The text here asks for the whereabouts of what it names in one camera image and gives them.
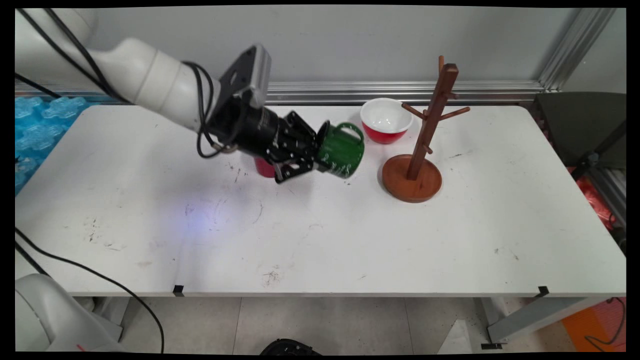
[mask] black cable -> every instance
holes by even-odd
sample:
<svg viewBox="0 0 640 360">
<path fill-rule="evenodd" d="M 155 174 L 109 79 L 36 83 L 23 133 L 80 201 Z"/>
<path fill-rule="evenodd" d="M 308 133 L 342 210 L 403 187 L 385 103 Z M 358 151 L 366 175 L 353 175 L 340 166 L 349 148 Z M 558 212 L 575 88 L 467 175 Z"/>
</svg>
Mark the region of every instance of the black cable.
<svg viewBox="0 0 640 360">
<path fill-rule="evenodd" d="M 91 74 L 89 74 L 86 70 L 84 70 L 82 66 L 78 65 L 72 58 L 69 57 L 69 55 L 67 55 L 62 49 L 60 49 L 60 46 L 58 46 L 53 40 L 51 40 L 51 38 L 47 35 L 47 33 L 44 32 L 44 30 L 38 25 L 38 23 L 36 23 L 33 20 L 33 18 L 31 18 L 31 16 L 24 11 L 24 9 L 16 8 L 16 10 L 20 14 L 22 14 L 22 16 L 31 24 L 31 26 L 33 26 L 33 28 L 36 29 L 38 34 L 40 34 L 40 36 L 47 43 L 49 43 L 49 45 L 51 45 L 51 47 L 53 47 L 53 49 L 58 54 L 60 54 L 60 56 L 62 56 L 65 60 L 67 60 L 78 71 L 82 72 L 89 80 L 91 80 L 92 83 L 94 83 L 97 87 L 99 87 L 100 90 L 102 90 L 105 94 L 108 94 L 107 89 L 102 84 L 100 84 Z"/>
<path fill-rule="evenodd" d="M 114 97 L 120 101 L 129 102 L 126 99 L 124 99 L 122 96 L 120 96 L 120 94 L 118 94 L 118 92 L 116 92 L 113 89 L 113 87 L 109 84 L 107 79 L 104 77 L 104 74 L 102 73 L 102 71 L 100 71 L 100 68 L 98 68 L 98 64 L 95 63 L 95 61 L 93 60 L 93 57 L 89 54 L 86 48 L 80 43 L 80 41 L 76 38 L 73 32 L 71 32 L 71 30 L 67 27 L 67 25 L 58 17 L 58 15 L 50 8 L 44 8 L 44 11 L 47 12 L 49 17 L 56 23 L 56 25 L 58 25 L 58 27 L 62 30 L 62 32 L 64 32 L 65 35 L 69 38 L 69 40 L 71 40 L 71 42 L 76 46 L 76 49 L 78 49 L 78 51 L 84 56 L 85 60 L 89 63 L 89 66 L 91 67 L 91 69 L 93 69 L 93 72 L 98 77 L 98 80 L 100 81 L 100 83 L 104 85 L 104 88 L 107 90 L 107 95 Z"/>
<path fill-rule="evenodd" d="M 193 63 L 191 61 L 183 61 L 183 64 L 187 65 L 188 67 L 191 68 L 191 70 L 193 70 L 193 74 L 196 77 L 196 84 L 198 86 L 198 113 L 200 115 L 200 129 L 198 130 L 198 140 L 196 141 L 196 150 L 198 151 L 198 155 L 200 155 L 200 157 L 208 159 L 208 158 L 213 158 L 214 156 L 218 155 L 220 152 L 222 152 L 222 149 L 224 149 L 224 145 L 218 145 L 220 147 L 220 149 L 212 152 L 211 154 L 204 154 L 202 152 L 202 145 L 201 145 L 201 139 L 202 139 L 202 135 L 204 135 L 207 139 L 207 141 L 209 142 L 209 145 L 211 147 L 213 147 L 214 145 L 217 145 L 216 142 L 213 141 L 213 139 L 211 138 L 211 136 L 209 135 L 209 132 L 207 131 L 207 123 L 206 123 L 206 115 L 209 115 L 209 110 L 211 109 L 211 105 L 213 103 L 213 81 L 211 80 L 211 77 L 209 76 L 209 73 L 203 69 L 201 66 L 199 66 L 196 63 Z M 198 71 L 198 69 L 200 69 L 204 74 L 205 77 L 207 78 L 207 81 L 209 82 L 209 104 L 207 105 L 207 112 L 205 113 L 204 111 L 204 106 L 203 106 L 203 94 L 202 94 L 202 79 L 200 79 L 200 72 Z"/>
<path fill-rule="evenodd" d="M 119 282 L 110 279 L 109 277 L 106 277 L 105 275 L 100 274 L 99 272 L 92 270 L 91 268 L 88 268 L 87 266 L 84 266 L 82 264 L 76 263 L 75 261 L 71 261 L 65 258 L 61 258 L 59 256 L 56 256 L 54 254 L 50 254 L 44 250 L 42 250 L 41 248 L 37 247 L 24 233 L 22 233 L 22 231 L 20 231 L 20 229 L 18 229 L 18 227 L 15 227 L 15 232 L 27 243 L 29 244 L 30 247 L 32 247 L 34 250 L 36 250 L 37 252 L 41 253 L 44 256 L 48 256 L 52 259 L 56 259 L 56 260 L 60 260 L 64 263 L 67 264 L 71 264 L 71 265 L 75 265 L 78 266 L 79 268 L 82 268 L 90 273 L 92 273 L 93 275 L 96 275 L 97 277 L 100 277 L 101 279 L 107 280 L 110 283 L 119 286 L 121 289 L 123 289 L 124 291 L 126 291 L 127 293 L 129 293 L 129 295 L 131 295 L 134 299 L 136 299 L 138 302 L 140 302 L 140 304 L 142 304 L 142 306 L 147 309 L 147 311 L 151 314 L 151 317 L 154 318 L 154 320 L 156 321 L 156 324 L 158 324 L 158 329 L 160 329 L 160 340 L 161 340 L 161 345 L 160 345 L 160 353 L 163 354 L 164 353 L 164 330 L 162 328 L 162 325 L 160 324 L 160 320 L 158 320 L 156 314 L 153 312 L 153 310 L 151 310 L 151 308 L 145 304 L 144 301 L 142 301 L 141 298 L 139 298 L 139 296 L 137 296 L 136 294 L 133 293 L 133 291 L 127 289 L 124 285 L 120 284 Z M 18 241 L 15 240 L 15 244 L 16 244 L 16 249 L 20 246 L 18 245 Z"/>
<path fill-rule="evenodd" d="M 18 250 L 18 252 L 20 253 L 20 255 L 22 255 L 22 257 L 29 263 L 31 264 L 31 266 L 33 266 L 34 269 L 36 269 L 40 274 L 42 275 L 46 275 L 51 277 L 49 274 L 47 274 L 46 271 L 44 271 L 44 269 L 42 268 L 42 266 L 40 266 L 32 257 L 31 255 L 29 255 L 29 253 L 27 253 L 21 246 L 20 244 L 18 244 L 18 242 L 15 242 L 15 249 Z"/>
<path fill-rule="evenodd" d="M 620 326 L 618 326 L 618 331 L 616 331 L 616 334 L 613 336 L 613 338 L 611 338 L 610 341 L 604 342 L 604 341 L 602 341 L 600 339 L 594 338 L 591 335 L 587 335 L 587 336 L 584 337 L 585 340 L 587 340 L 590 344 L 595 346 L 601 352 L 606 352 L 606 351 L 602 350 L 601 347 L 599 347 L 598 345 L 593 343 L 593 341 L 591 341 L 591 339 L 594 339 L 595 341 L 597 341 L 597 342 L 599 342 L 599 343 L 601 343 L 603 345 L 611 345 L 611 344 L 613 344 L 616 341 L 616 339 L 618 338 L 618 335 L 620 335 L 620 332 L 622 331 L 622 326 L 625 324 L 625 319 L 627 318 L 627 307 L 625 306 L 625 303 L 622 302 L 622 300 L 620 300 L 619 297 L 614 297 L 614 298 L 611 298 L 611 299 L 607 300 L 607 304 L 611 304 L 611 302 L 613 302 L 613 299 L 616 299 L 622 305 L 622 320 L 620 321 Z"/>
<path fill-rule="evenodd" d="M 49 96 L 51 96 L 53 98 L 56 98 L 56 99 L 59 99 L 60 97 L 62 97 L 62 96 L 54 93 L 53 91 L 47 89 L 46 87 L 44 87 L 44 86 L 42 86 L 42 85 L 40 85 L 38 83 L 35 83 L 35 82 L 25 78 L 24 76 L 18 74 L 17 72 L 14 72 L 14 73 L 15 73 L 15 78 L 16 79 L 18 79 L 21 82 L 31 86 L 32 88 L 36 88 L 36 89 L 40 90 L 41 92 L 43 92 L 43 93 L 45 93 L 45 94 L 47 94 L 47 95 L 49 95 Z"/>
</svg>

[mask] red bowl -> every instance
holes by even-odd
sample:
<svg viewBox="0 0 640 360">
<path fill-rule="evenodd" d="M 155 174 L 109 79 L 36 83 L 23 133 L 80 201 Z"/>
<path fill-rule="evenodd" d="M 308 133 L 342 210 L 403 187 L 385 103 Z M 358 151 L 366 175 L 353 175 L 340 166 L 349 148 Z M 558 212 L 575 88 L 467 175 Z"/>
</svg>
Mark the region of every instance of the red bowl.
<svg viewBox="0 0 640 360">
<path fill-rule="evenodd" d="M 364 121 L 362 122 L 362 127 L 364 128 L 364 132 L 367 133 L 367 135 L 369 135 L 371 140 L 377 143 L 392 143 L 400 139 L 404 135 L 404 133 L 406 133 L 406 130 L 404 130 L 401 133 L 393 133 L 393 134 L 381 133 L 367 126 L 367 124 L 365 124 Z"/>
<path fill-rule="evenodd" d="M 398 100 L 381 97 L 367 101 L 360 108 L 362 127 L 371 140 L 392 143 L 409 129 L 413 115 Z"/>
</svg>

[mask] white table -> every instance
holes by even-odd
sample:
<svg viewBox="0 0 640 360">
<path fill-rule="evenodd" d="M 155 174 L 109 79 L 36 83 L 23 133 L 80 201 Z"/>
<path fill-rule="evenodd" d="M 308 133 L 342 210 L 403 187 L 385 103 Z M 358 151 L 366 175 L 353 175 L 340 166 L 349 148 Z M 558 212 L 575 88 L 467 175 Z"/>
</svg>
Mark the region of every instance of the white table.
<svg viewBox="0 0 640 360">
<path fill-rule="evenodd" d="M 314 129 L 361 126 L 357 106 L 271 109 Z M 195 134 L 160 115 L 94 106 L 15 199 L 15 223 L 146 296 L 173 296 L 175 285 L 185 296 L 626 293 L 626 258 L 525 109 L 476 106 L 439 124 L 428 159 L 443 186 L 408 204 L 384 190 L 380 170 L 410 154 L 418 132 L 416 119 L 394 144 L 367 139 L 349 179 L 313 172 L 277 185 L 239 152 L 201 159 Z M 126 295 L 33 257 L 73 295 Z M 34 272 L 15 261 L 16 278 Z"/>
</svg>

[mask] green mug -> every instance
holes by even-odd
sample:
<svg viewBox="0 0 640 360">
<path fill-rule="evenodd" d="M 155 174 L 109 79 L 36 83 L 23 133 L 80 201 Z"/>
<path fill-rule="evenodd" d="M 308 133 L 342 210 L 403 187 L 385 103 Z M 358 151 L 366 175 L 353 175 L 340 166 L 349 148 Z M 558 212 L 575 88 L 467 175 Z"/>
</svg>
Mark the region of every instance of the green mug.
<svg viewBox="0 0 640 360">
<path fill-rule="evenodd" d="M 360 138 L 345 131 L 352 130 Z M 332 126 L 324 122 L 318 138 L 321 142 L 316 163 L 320 171 L 327 171 L 335 176 L 348 178 L 358 168 L 364 155 L 364 135 L 360 129 L 350 122 Z"/>
</svg>

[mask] wooden mug tree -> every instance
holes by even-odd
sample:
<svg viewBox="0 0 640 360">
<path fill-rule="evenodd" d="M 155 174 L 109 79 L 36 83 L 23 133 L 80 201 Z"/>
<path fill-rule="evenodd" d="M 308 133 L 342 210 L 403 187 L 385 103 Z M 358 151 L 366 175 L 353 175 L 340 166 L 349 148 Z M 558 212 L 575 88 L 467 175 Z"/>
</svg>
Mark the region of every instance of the wooden mug tree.
<svg viewBox="0 0 640 360">
<path fill-rule="evenodd" d="M 433 98 L 429 108 L 422 113 L 403 103 L 402 107 L 422 119 L 422 129 L 415 143 L 413 154 L 397 155 L 390 158 L 382 168 L 382 182 L 385 188 L 398 199 L 406 202 L 423 202 L 429 200 L 442 186 L 440 171 L 432 162 L 425 159 L 427 153 L 433 151 L 429 147 L 438 122 L 471 110 L 469 107 L 442 115 L 449 99 L 457 99 L 451 92 L 458 77 L 456 64 L 444 63 L 444 56 L 438 58 L 438 83 L 433 90 Z"/>
</svg>

